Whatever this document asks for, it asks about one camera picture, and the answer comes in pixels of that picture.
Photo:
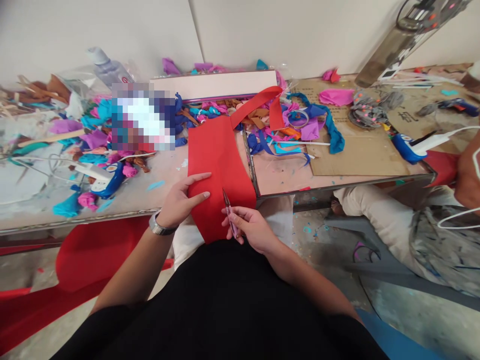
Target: gray plastic chair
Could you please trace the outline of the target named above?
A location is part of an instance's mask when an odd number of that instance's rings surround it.
[[[398,261],[380,239],[375,228],[365,216],[329,216],[325,219],[325,224],[329,227],[362,233],[365,244],[373,250],[378,250],[380,254],[379,261],[351,262],[344,266],[346,270],[387,283],[435,295],[480,311],[480,298],[468,296],[451,287],[428,281],[416,275]]]

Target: white pants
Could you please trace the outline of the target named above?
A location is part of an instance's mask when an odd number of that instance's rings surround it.
[[[281,196],[260,200],[257,209],[270,225],[281,242],[290,247],[294,226],[294,196]],[[180,224],[173,237],[175,270],[200,247],[205,244],[192,216]]]
[[[342,188],[333,193],[348,216],[365,215],[393,256],[415,274],[439,284],[410,252],[414,213],[430,205],[462,206],[447,186],[425,188],[424,181],[409,182],[385,193],[373,185]]]

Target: black shirt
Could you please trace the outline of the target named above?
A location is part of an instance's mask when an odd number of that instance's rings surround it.
[[[326,316],[247,243],[203,245],[148,302],[89,316],[52,359],[387,359],[365,327]]]

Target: person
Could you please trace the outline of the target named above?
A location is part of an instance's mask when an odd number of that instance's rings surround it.
[[[147,228],[52,359],[387,359],[341,291],[281,242],[260,211],[234,206],[225,216],[221,225],[232,221],[244,237],[232,238],[230,228],[208,245],[183,237],[199,235],[185,220],[210,196],[188,198],[188,188],[210,175],[172,187],[153,229],[183,222],[175,236]],[[291,198],[262,209],[292,234],[292,219],[290,228],[278,222],[293,218]],[[176,270],[147,301],[172,241]]]
[[[480,131],[460,155],[455,191],[425,187],[429,181],[409,182],[390,194],[360,185],[335,190],[332,210],[366,216],[393,256],[415,274],[480,297],[480,228],[475,228],[480,226],[480,177],[474,161],[479,148]],[[438,225],[467,209],[473,212]]]

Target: wristwatch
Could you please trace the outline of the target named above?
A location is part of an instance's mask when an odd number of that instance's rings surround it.
[[[173,234],[179,227],[178,226],[176,226],[176,227],[160,226],[157,223],[157,216],[160,214],[160,211],[162,211],[162,210],[159,210],[156,213],[154,213],[151,216],[150,220],[148,221],[148,224],[150,225],[151,232],[156,234],[156,235],[171,235],[171,234]]]

